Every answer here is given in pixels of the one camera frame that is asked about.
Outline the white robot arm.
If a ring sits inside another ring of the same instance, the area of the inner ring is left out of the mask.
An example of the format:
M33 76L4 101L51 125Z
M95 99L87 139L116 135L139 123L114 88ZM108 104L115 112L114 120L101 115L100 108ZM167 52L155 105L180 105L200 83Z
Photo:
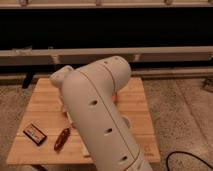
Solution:
M98 171L153 171L112 100L130 77L120 56L67 65L50 76Z

